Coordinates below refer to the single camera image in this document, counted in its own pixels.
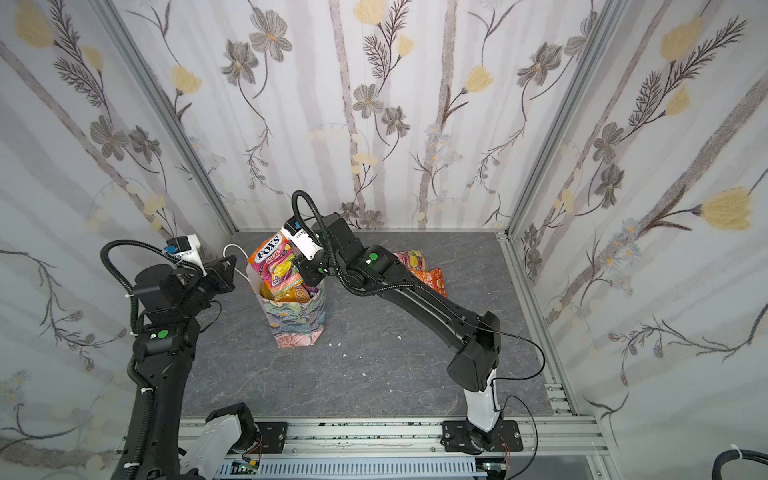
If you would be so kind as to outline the red Fox's candy bag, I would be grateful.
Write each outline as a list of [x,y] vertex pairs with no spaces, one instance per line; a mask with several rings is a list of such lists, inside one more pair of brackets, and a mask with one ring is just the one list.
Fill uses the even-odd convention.
[[401,251],[396,252],[395,255],[409,270],[416,272],[428,270],[426,258],[420,250]]

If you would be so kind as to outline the floral white paper bag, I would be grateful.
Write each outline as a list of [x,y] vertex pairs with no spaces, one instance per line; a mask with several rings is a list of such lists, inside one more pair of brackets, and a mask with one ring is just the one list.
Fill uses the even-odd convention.
[[[247,266],[248,260],[244,271],[238,271],[238,274],[246,278],[251,285],[246,272]],[[312,346],[324,332],[325,283],[322,282],[317,287],[308,287],[304,283],[301,285],[312,294],[312,299],[305,304],[276,302],[254,292],[279,348]]]

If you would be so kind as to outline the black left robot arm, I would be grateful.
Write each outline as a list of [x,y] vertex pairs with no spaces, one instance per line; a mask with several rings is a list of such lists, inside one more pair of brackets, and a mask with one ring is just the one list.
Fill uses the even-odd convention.
[[[129,281],[110,258],[117,247],[137,247],[162,258]],[[238,440],[241,428],[228,415],[214,425],[214,437],[179,450],[184,389],[196,356],[201,327],[197,316],[216,296],[234,290],[236,258],[203,265],[190,261],[191,242],[180,237],[160,249],[120,239],[105,244],[100,259],[130,301],[132,356],[127,375],[136,387],[130,424],[115,479],[210,479]]]

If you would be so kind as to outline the pink-yellow Fox's candy bag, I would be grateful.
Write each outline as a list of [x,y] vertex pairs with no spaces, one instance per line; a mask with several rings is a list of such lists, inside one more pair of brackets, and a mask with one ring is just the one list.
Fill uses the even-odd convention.
[[255,293],[280,301],[303,283],[292,245],[278,232],[248,258],[248,279]]

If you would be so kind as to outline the orange corn chips bag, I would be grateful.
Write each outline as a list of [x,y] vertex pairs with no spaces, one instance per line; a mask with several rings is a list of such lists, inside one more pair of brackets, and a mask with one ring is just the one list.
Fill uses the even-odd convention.
[[436,268],[429,271],[413,271],[413,274],[424,284],[441,294],[447,296],[446,286],[443,271],[441,268]]

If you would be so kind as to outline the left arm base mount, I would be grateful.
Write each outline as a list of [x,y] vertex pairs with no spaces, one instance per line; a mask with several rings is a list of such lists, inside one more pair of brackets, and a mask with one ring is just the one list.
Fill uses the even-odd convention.
[[229,454],[280,454],[287,422],[256,421],[245,403],[210,413],[202,433],[180,458],[180,473],[213,479]]

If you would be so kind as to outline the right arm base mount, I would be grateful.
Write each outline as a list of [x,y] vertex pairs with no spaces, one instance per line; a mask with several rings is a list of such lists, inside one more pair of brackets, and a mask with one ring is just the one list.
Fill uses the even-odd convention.
[[484,453],[523,451],[518,424],[513,420],[504,419],[502,406],[493,386],[496,374],[496,370],[491,372],[484,390],[464,391],[467,402],[465,420],[442,422],[440,443],[447,453],[478,456]]

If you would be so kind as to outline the yellow mango gummy bag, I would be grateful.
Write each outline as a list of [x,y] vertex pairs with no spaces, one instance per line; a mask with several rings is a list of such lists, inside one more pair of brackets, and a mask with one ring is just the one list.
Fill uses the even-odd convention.
[[286,290],[281,296],[275,299],[282,303],[308,303],[312,299],[312,294],[303,286],[297,285]]

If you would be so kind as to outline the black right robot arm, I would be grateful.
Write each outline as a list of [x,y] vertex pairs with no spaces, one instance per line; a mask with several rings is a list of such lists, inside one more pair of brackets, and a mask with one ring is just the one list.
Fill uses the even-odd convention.
[[296,190],[293,216],[284,224],[304,282],[316,287],[337,279],[357,297],[380,297],[407,312],[454,352],[447,367],[451,379],[469,392],[486,389],[498,366],[499,318],[481,315],[449,300],[421,281],[381,245],[365,246],[338,214],[320,214],[311,196]]

